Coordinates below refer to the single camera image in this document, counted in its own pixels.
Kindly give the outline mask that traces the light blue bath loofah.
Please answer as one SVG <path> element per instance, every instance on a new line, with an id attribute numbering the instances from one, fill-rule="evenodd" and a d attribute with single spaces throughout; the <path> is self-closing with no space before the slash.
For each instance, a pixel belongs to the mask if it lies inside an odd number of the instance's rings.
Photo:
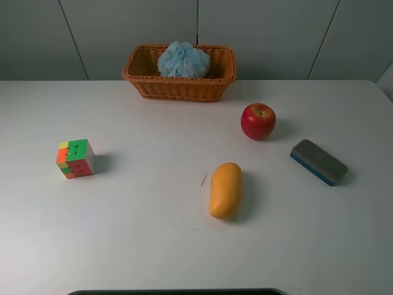
<path id="1" fill-rule="evenodd" d="M 210 65 L 203 50 L 179 41 L 171 43 L 157 61 L 161 77 L 204 78 Z"/>

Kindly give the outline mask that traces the orange wicker basket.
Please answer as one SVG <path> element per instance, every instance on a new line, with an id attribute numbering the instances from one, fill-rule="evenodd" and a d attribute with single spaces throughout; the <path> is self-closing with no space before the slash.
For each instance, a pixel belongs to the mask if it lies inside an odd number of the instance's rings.
<path id="1" fill-rule="evenodd" d="M 223 45 L 196 46 L 210 57 L 211 67 L 204 78 L 161 77 L 157 61 L 167 47 L 167 44 L 138 45 L 127 60 L 123 79 L 143 98 L 215 103 L 236 80 L 235 53 Z"/>

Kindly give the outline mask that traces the colourful puzzle cube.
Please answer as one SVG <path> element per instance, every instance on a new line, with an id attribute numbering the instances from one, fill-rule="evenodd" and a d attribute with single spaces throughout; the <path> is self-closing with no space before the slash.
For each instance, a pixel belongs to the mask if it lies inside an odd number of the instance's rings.
<path id="1" fill-rule="evenodd" d="M 87 139 L 59 144 L 56 164 L 67 179 L 94 174 L 95 153 Z"/>

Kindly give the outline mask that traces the yellow mango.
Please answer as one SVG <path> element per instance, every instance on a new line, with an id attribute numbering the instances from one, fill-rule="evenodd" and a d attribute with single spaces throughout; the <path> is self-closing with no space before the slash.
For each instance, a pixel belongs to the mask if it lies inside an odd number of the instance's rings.
<path id="1" fill-rule="evenodd" d="M 242 171 L 236 163 L 223 163 L 211 178 L 209 213 L 216 219 L 237 214 L 242 199 Z"/>

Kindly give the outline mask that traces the red apple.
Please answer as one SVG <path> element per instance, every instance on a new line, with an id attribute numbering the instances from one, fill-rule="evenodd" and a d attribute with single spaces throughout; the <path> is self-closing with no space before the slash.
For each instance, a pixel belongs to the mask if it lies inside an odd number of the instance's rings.
<path id="1" fill-rule="evenodd" d="M 276 114 L 263 103 L 253 103 L 247 106 L 241 115 L 241 129 L 253 140 L 263 140 L 273 131 L 276 124 Z"/>

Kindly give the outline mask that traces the grey blue board eraser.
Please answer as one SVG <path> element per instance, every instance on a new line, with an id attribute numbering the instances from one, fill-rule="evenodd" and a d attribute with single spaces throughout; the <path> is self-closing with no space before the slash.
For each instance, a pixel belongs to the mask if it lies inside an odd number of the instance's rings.
<path id="1" fill-rule="evenodd" d="M 348 167 L 312 141 L 296 144 L 290 157 L 329 186 L 335 186 L 348 173 Z"/>

